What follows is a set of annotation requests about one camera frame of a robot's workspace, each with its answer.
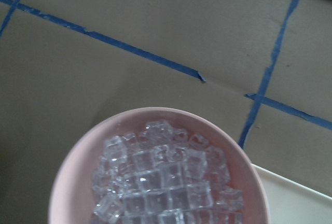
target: blue painter's tape line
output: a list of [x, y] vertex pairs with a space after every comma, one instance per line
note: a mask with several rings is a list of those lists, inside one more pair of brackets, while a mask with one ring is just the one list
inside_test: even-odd
[[276, 62], [277, 62], [279, 54], [280, 54], [280, 50], [281, 50], [281, 47], [282, 47], [282, 42], [283, 42], [283, 39], [284, 39], [284, 34], [285, 34], [286, 27], [287, 27], [287, 24], [288, 24], [288, 20], [291, 17], [294, 9], [297, 7], [299, 1], [300, 0], [292, 0], [291, 3], [290, 3], [289, 8], [287, 10], [286, 17], [283, 21], [283, 24], [281, 26], [281, 29], [279, 31], [278, 37], [275, 41], [275, 44], [274, 44], [274, 47], [273, 47], [273, 50], [272, 50], [272, 53], [271, 53], [271, 60], [272, 60], [271, 65], [265, 69], [265, 72], [264, 72], [262, 81], [260, 83], [258, 92], [255, 96], [254, 105], [253, 105], [253, 107], [251, 108], [251, 110], [249, 112], [247, 121], [246, 121], [246, 123], [244, 125], [244, 128], [242, 130], [240, 140], [239, 140], [239, 146], [241, 148], [244, 147], [245, 142], [246, 142], [247, 137], [248, 137], [248, 134], [249, 134], [256, 118], [257, 118], [258, 111], [260, 109], [262, 100], [263, 100], [263, 98], [266, 94], [266, 91], [268, 89], [268, 86], [269, 86], [269, 83], [270, 83], [270, 80], [271, 80], [271, 76], [272, 76], [272, 73], [274, 71], [274, 67], [276, 65]]
[[[5, 3], [7, 5], [12, 3], [11, 0], [0, 0], [0, 2]], [[26, 12], [32, 14], [32, 15], [35, 15], [37, 17], [40, 17], [40, 18], [46, 19], [48, 21], [51, 21], [55, 24], [61, 25], [63, 27], [67, 27], [67, 28], [69, 28], [73, 31], [76, 31], [76, 32], [82, 33], [84, 35], [90, 36], [90, 37], [92, 37], [94, 39], [97, 39], [99, 41], [102, 41], [104, 43], [110, 44], [112, 46], [118, 47], [120, 49], [131, 52], [133, 54], [139, 55], [139, 56], [144, 57], [146, 59], [149, 59], [151, 61], [162, 64], [164, 66], [170, 67], [170, 68], [175, 69], [177, 71], [180, 71], [184, 74], [195, 77], [195, 78], [201, 80], [202, 82], [206, 82], [205, 78], [197, 70], [194, 70], [190, 67], [184, 66], [184, 65], [176, 63], [176, 62], [173, 62], [171, 60], [168, 60], [166, 58], [163, 58], [163, 57], [160, 57], [158, 55], [152, 54], [152, 53], [150, 53], [148, 51], [145, 51], [145, 50], [142, 50], [140, 48], [131, 46], [131, 45], [126, 44], [122, 41], [116, 40], [116, 39], [111, 38], [109, 36], [100, 34], [98, 32], [87, 31], [86, 28], [83, 27], [83, 26], [77, 25], [75, 23], [71, 23], [69, 21], [66, 21], [64, 19], [52, 16], [52, 15], [49, 15], [49, 14], [42, 13], [40, 10], [29, 7], [27, 5], [18, 4], [17, 8], [20, 9], [20, 10], [26, 11]]]
[[[256, 95], [255, 94], [246, 94], [245, 95], [247, 98], [251, 99], [251, 100], [255, 100]], [[319, 125], [321, 127], [327, 128], [329, 130], [332, 130], [332, 122], [316, 117], [316, 116], [312, 116], [309, 115], [307, 113], [305, 113], [304, 111], [300, 111], [298, 109], [295, 109], [291, 106], [285, 105], [283, 103], [280, 103], [278, 101], [272, 100], [270, 98], [264, 97], [262, 100], [262, 104], [273, 107], [275, 109], [278, 109], [280, 111], [283, 111], [287, 114], [291, 114], [294, 116], [298, 116], [302, 119], [305, 119], [308, 122], [311, 122], [313, 124]]]
[[10, 4], [10, 8], [1, 24], [1, 28], [0, 28], [0, 38], [3, 34], [3, 32], [5, 31], [5, 28], [7, 27], [10, 19], [11, 19], [11, 16], [13, 15], [14, 11], [16, 10], [17, 8], [17, 5], [18, 3], [20, 2], [21, 0], [13, 0]]

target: clear plastic ice cube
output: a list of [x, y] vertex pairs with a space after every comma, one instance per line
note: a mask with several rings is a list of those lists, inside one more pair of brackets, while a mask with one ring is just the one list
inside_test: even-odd
[[126, 194], [122, 197], [122, 202], [126, 215], [137, 215], [145, 212], [145, 200], [141, 193]]
[[99, 167], [98, 169], [103, 174], [112, 174], [113, 166], [110, 164], [109, 160], [104, 156], [99, 157]]
[[123, 176], [126, 174], [132, 174], [137, 171], [133, 157], [129, 155], [125, 163], [120, 163], [117, 166], [113, 167], [113, 171], [118, 176]]
[[145, 224], [143, 215], [122, 216], [121, 224]]
[[125, 192], [139, 192], [140, 186], [137, 181], [137, 176], [135, 174], [127, 174], [121, 178], [121, 182], [123, 182], [123, 189]]
[[186, 177], [201, 179], [207, 167], [206, 153], [204, 151], [187, 149], [183, 164]]
[[136, 174], [137, 184], [142, 191], [161, 189], [163, 181], [159, 170], [138, 172]]
[[165, 188], [183, 185], [182, 167], [180, 162], [162, 163], [159, 165], [163, 186]]
[[153, 148], [154, 151], [154, 163], [158, 165], [159, 163], [168, 162], [169, 145], [158, 145]]
[[155, 214], [155, 213], [145, 215], [145, 223], [144, 224], [159, 224], [158, 215]]
[[216, 224], [244, 224], [243, 214], [240, 212], [213, 210]]
[[204, 151], [206, 152], [208, 167], [211, 167], [212, 170], [216, 164], [222, 165], [226, 163], [226, 156], [219, 147], [209, 146]]
[[189, 139], [189, 145], [197, 150], [204, 150], [210, 145], [210, 141], [207, 140], [199, 133], [195, 133]]
[[215, 196], [215, 206], [231, 212], [241, 210], [244, 206], [242, 190], [225, 186], [223, 190]]
[[140, 150], [139, 142], [135, 133], [127, 133], [122, 136], [122, 141], [127, 148], [127, 153], [135, 153]]
[[216, 166], [216, 169], [208, 170], [204, 176], [205, 180], [208, 180], [212, 184], [225, 185], [230, 181], [230, 175], [228, 168], [225, 164]]
[[191, 209], [211, 207], [213, 205], [209, 182], [203, 181], [198, 184], [189, 185], [187, 186], [187, 190]]
[[150, 135], [147, 131], [140, 132], [138, 138], [139, 138], [139, 147], [142, 150], [149, 149], [150, 147], [153, 146], [153, 143], [150, 140]]
[[108, 191], [117, 194], [122, 195], [125, 192], [125, 184], [122, 180], [122, 178], [116, 178], [112, 180], [108, 185]]
[[188, 142], [188, 132], [186, 129], [173, 129], [173, 141], [180, 144]]
[[179, 209], [164, 211], [158, 219], [160, 224], [184, 224], [183, 213]]
[[181, 145], [171, 145], [168, 150], [168, 160], [170, 162], [183, 161], [186, 157], [186, 150], [188, 148]]
[[133, 160], [137, 171], [152, 170], [154, 168], [153, 151], [144, 150], [133, 154]]
[[104, 157], [110, 164], [125, 162], [127, 159], [127, 148], [120, 136], [114, 136], [104, 142]]
[[94, 199], [96, 200], [96, 202], [100, 201], [102, 197], [104, 197], [105, 195], [110, 193], [108, 188], [106, 188], [106, 187], [101, 188], [96, 185], [92, 186], [92, 190], [93, 190]]
[[188, 192], [186, 187], [173, 188], [169, 190], [172, 208], [182, 210], [190, 209]]
[[166, 120], [147, 122], [145, 129], [156, 137], [170, 139], [173, 136], [173, 127]]
[[215, 224], [213, 211], [211, 209], [199, 209], [194, 211], [201, 224]]
[[104, 174], [101, 170], [96, 169], [92, 172], [93, 186], [98, 186], [100, 188], [107, 187], [112, 179], [112, 174]]
[[183, 221], [185, 224], [199, 224], [199, 218], [192, 211], [183, 211]]
[[146, 193], [146, 210], [157, 213], [169, 209], [169, 196], [167, 191], [150, 191]]
[[184, 172], [184, 177], [183, 177], [183, 182], [185, 185], [192, 185], [192, 184], [197, 184], [202, 181], [202, 179], [199, 178], [194, 178], [186, 175], [187, 173]]
[[94, 208], [96, 214], [101, 220], [115, 224], [123, 212], [122, 204], [119, 199], [112, 194], [104, 196]]

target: ice pile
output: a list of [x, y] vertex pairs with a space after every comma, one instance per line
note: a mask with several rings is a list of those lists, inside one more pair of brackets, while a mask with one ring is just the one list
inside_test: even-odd
[[91, 224], [242, 224], [223, 151], [167, 121], [104, 142]]

